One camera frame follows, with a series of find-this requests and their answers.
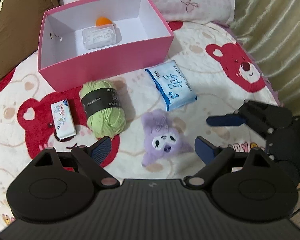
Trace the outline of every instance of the yarn skein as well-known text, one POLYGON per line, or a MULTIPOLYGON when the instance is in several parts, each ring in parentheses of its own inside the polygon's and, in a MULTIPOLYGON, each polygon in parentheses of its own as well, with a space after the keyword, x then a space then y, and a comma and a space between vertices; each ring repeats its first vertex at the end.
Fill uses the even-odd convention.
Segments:
MULTIPOLYGON (((109 80, 90 81, 82 86, 79 92, 80 100, 89 92, 100 88, 114 88, 115 86, 109 80)), ((100 110, 90 116, 87 120, 87 126, 93 131, 96 138, 109 136, 113 138, 121 133, 126 125, 126 118, 122 108, 110 107, 100 110)))

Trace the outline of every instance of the orange ball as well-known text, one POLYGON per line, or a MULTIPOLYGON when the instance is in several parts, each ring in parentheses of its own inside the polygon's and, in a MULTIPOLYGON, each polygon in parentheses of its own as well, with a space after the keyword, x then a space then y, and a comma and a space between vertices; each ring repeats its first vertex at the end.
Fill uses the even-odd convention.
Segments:
POLYGON ((112 24, 112 21, 110 21, 108 18, 106 17, 99 17, 96 20, 96 26, 102 26, 102 25, 107 25, 107 24, 112 24))

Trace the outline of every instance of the gold curtain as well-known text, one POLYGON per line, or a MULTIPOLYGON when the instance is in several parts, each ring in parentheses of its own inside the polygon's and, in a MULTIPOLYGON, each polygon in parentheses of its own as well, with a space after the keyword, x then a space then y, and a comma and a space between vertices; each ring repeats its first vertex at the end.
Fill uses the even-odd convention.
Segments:
POLYGON ((235 0, 231 29, 279 100, 300 114, 300 0, 235 0))

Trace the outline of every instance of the black yarn label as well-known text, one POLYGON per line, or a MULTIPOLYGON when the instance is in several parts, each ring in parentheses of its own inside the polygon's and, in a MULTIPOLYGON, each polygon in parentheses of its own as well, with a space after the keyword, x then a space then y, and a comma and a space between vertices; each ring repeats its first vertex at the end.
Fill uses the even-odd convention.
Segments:
POLYGON ((86 94, 81 103, 87 118, 106 108, 121 107, 117 91, 114 88, 100 88, 86 94))

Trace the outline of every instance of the small tissue pack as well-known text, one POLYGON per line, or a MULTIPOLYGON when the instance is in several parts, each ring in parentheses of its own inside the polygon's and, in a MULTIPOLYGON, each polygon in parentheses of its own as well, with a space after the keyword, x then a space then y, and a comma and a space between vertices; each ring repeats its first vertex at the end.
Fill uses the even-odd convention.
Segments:
POLYGON ((167 111, 197 100, 197 95, 191 89, 174 60, 147 68, 146 71, 162 94, 167 105, 167 111))

